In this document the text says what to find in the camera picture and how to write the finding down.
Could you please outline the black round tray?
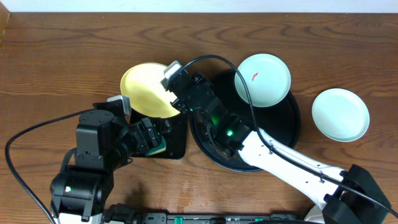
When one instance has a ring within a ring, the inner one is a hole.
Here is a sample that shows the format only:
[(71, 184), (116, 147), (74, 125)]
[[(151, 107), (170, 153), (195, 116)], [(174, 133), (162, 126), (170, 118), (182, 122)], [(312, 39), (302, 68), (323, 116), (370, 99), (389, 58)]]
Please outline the black round tray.
[[(234, 85), (234, 76), (234, 70), (226, 70), (210, 78), (210, 82), (212, 82), (214, 86), (215, 95), (220, 98), (225, 107), (237, 113), (239, 117), (252, 128), (252, 117), (249, 105), (238, 95)], [(274, 106), (265, 108), (255, 107), (254, 113), (256, 115), (257, 125), (267, 134), (290, 148), (295, 147), (300, 135), (301, 119), (297, 102), (291, 92)], [(260, 168), (250, 166), (241, 158), (232, 157), (226, 159), (220, 155), (213, 147), (205, 142), (200, 132), (202, 128), (199, 127), (199, 124), (192, 116), (189, 117), (189, 121), (190, 129), (196, 144), (213, 162), (217, 163), (219, 166), (237, 172), (260, 171)]]

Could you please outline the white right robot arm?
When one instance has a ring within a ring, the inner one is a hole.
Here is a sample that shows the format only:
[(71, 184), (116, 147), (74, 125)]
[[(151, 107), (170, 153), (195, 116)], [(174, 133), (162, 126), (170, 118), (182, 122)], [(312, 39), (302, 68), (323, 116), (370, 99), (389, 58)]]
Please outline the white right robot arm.
[(193, 119), (194, 136), (226, 159), (241, 159), (301, 191), (320, 209), (321, 222), (382, 223), (388, 213), (397, 215), (366, 169), (322, 164), (280, 143), (225, 107), (203, 75), (174, 72), (162, 84), (176, 95), (172, 106)]

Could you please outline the black rectangular tray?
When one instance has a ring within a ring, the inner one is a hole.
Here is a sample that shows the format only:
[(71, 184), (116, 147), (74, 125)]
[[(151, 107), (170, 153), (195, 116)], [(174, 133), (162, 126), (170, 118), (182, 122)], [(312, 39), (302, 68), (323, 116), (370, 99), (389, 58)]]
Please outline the black rectangular tray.
[(136, 154), (134, 157), (154, 157), (162, 159), (181, 159), (185, 155), (187, 144), (187, 123), (188, 114), (178, 114), (171, 118), (151, 118), (149, 119), (156, 126), (166, 143), (165, 151), (145, 156)]

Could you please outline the green and yellow sponge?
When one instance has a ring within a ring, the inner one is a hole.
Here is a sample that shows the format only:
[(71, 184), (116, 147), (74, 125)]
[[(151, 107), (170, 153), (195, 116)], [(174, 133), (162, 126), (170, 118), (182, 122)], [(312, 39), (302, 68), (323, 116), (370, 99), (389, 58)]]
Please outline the green and yellow sponge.
[(160, 152), (164, 152), (166, 150), (166, 141), (163, 136), (161, 136), (161, 143), (159, 146), (152, 148), (149, 152), (145, 153), (145, 156), (153, 156)]

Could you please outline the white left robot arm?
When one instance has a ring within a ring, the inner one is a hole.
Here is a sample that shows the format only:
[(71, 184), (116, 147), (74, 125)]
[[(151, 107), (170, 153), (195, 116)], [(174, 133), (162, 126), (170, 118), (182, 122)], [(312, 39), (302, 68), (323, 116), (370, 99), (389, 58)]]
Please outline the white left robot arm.
[(53, 179), (51, 208), (57, 223), (102, 223), (104, 206), (114, 187), (114, 171), (166, 148), (151, 120), (130, 125), (106, 110), (89, 110), (79, 117), (76, 148)]

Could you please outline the yellow plate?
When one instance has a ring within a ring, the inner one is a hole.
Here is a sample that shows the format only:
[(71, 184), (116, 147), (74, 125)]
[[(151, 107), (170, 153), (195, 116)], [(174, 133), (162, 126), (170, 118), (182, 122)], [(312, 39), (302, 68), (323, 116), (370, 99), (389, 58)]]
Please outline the yellow plate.
[(177, 97), (165, 91), (161, 84), (166, 68), (166, 65), (149, 62), (125, 72), (120, 90), (129, 97), (132, 109), (152, 118), (171, 118), (180, 113), (171, 105)]

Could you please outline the pale green plate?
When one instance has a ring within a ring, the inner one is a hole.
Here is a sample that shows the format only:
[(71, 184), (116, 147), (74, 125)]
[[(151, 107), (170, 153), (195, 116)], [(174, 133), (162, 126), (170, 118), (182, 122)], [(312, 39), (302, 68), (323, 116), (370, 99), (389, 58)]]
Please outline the pale green plate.
[(361, 138), (370, 125), (370, 114), (364, 101), (342, 88), (321, 92), (313, 101), (312, 118), (326, 137), (338, 142)]

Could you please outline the light blue plate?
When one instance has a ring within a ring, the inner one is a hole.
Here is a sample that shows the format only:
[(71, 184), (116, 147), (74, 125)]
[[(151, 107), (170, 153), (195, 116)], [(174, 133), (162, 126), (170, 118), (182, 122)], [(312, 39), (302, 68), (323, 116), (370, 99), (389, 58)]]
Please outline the light blue plate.
[(286, 64), (271, 54), (252, 55), (239, 65), (234, 85), (240, 98), (248, 102), (244, 83), (248, 86), (252, 105), (265, 108), (278, 104), (288, 94), (291, 86), (291, 75)]

